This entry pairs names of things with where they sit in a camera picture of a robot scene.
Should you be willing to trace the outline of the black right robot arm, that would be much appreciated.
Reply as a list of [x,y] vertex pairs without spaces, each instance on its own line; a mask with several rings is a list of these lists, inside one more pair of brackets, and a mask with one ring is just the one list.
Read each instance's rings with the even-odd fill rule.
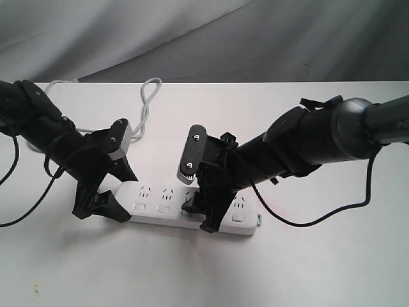
[[199,124],[191,126],[177,176],[199,189],[182,209],[204,215],[201,229],[219,230],[237,193],[258,183],[302,178],[324,164],[367,161],[365,198],[371,200],[373,164],[380,150],[408,142],[408,97],[382,104],[363,98],[336,96],[325,102],[302,98],[263,133],[239,145],[229,132],[211,136]]

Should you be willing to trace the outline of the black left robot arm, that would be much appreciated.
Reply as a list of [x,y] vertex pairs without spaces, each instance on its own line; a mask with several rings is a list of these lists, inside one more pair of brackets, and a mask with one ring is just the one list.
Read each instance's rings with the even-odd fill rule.
[[77,181],[73,215],[79,219],[99,215],[120,223],[130,219],[112,191],[98,192],[106,175],[121,182],[137,180],[127,161],[132,138],[127,119],[116,120],[108,129],[81,134],[37,85],[28,80],[3,81],[1,132],[22,136],[43,153],[45,172],[55,162],[58,169],[52,179],[68,173]]

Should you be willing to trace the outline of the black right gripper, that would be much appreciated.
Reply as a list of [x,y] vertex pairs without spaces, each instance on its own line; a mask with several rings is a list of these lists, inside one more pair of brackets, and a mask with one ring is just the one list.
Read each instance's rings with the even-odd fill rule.
[[208,136],[196,173],[199,192],[186,201],[181,209],[189,214],[205,215],[200,229],[207,233],[219,231],[236,193],[228,190],[231,183],[226,159],[228,151],[238,147],[236,137],[225,132],[219,138]]

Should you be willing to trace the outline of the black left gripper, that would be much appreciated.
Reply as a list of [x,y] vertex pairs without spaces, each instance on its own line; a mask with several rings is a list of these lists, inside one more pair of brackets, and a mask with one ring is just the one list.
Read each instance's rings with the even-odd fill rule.
[[130,214],[118,203],[112,191],[98,192],[108,173],[120,182],[138,181],[126,155],[115,161],[108,156],[105,151],[108,131],[102,129],[85,135],[74,131],[68,137],[73,150],[68,157],[68,173],[77,180],[72,213],[79,219],[92,215],[117,222],[130,219]]

